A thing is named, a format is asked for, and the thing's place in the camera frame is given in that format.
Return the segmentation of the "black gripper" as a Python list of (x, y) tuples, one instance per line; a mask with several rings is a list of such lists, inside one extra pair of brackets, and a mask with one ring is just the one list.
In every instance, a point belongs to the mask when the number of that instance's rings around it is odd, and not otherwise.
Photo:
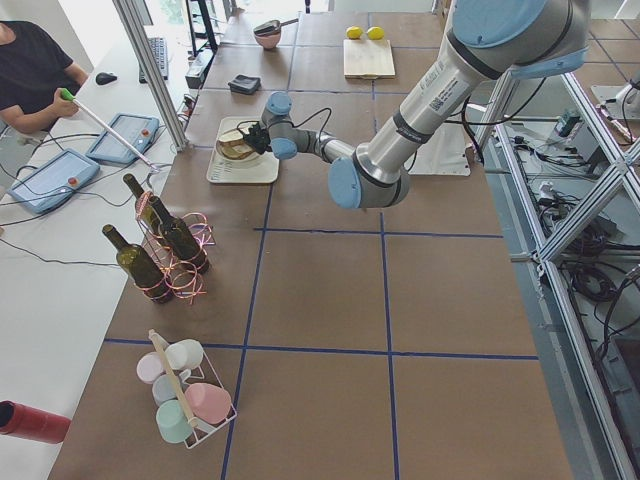
[(259, 121), (241, 121), (236, 125), (236, 130), (241, 134), (243, 142), (256, 153), (272, 151), (268, 129)]

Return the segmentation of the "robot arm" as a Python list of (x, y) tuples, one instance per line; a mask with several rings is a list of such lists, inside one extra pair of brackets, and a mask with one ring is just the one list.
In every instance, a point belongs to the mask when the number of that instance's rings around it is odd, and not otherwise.
[(436, 62), (369, 142), (356, 147), (289, 116), (288, 94), (269, 96), (259, 120), (242, 135), (257, 153), (279, 160), (310, 153), (329, 163), (328, 189), (346, 209), (386, 208), (407, 195), (411, 155), (482, 82), (505, 72), (543, 78), (579, 68), (587, 51), (588, 1), (459, 1)]

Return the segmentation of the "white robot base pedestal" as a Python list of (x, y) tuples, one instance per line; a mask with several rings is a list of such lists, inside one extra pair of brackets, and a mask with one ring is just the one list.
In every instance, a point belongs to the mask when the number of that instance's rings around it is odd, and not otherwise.
[(411, 175), (469, 176), (466, 156), (467, 138), (460, 124), (460, 115), (445, 122), (428, 143), (412, 154), (404, 166)]

